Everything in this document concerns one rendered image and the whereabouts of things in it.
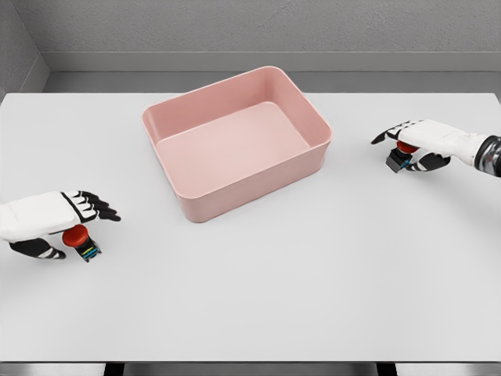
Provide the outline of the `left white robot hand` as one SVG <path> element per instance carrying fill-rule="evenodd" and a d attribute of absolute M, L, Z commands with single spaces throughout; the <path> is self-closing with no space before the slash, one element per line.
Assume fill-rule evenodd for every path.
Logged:
<path fill-rule="evenodd" d="M 65 259 L 44 236 L 98 219 L 121 221 L 117 211 L 93 193 L 51 191 L 0 204 L 0 240 L 28 257 Z"/>

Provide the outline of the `pink rectangular plastic basket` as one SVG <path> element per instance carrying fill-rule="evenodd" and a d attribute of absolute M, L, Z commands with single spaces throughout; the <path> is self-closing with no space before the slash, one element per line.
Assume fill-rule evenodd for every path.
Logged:
<path fill-rule="evenodd" d="M 147 107 L 142 123 L 191 222 L 317 172 L 332 138 L 302 91 L 270 66 Z"/>

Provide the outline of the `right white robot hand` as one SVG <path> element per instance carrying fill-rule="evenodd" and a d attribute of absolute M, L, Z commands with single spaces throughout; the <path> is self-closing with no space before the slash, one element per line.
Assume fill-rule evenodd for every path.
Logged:
<path fill-rule="evenodd" d="M 383 131 L 371 143 L 376 145 L 392 139 L 395 147 L 398 141 L 418 147 L 410 164 L 402 170 L 431 172 L 447 166 L 453 157 L 459 159 L 468 134 L 438 121 L 406 121 Z"/>

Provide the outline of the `red button industrial switch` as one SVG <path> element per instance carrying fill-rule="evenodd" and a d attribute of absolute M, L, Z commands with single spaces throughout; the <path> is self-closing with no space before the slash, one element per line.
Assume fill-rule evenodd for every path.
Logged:
<path fill-rule="evenodd" d="M 386 165 L 393 172 L 398 173 L 410 164 L 413 154 L 418 150 L 418 147 L 409 145 L 403 141 L 398 141 L 396 143 L 396 148 L 392 149 L 388 155 Z"/>
<path fill-rule="evenodd" d="M 62 241 L 67 247 L 74 248 L 86 262 L 102 253 L 97 243 L 90 237 L 88 229 L 82 224 L 64 231 Z"/>

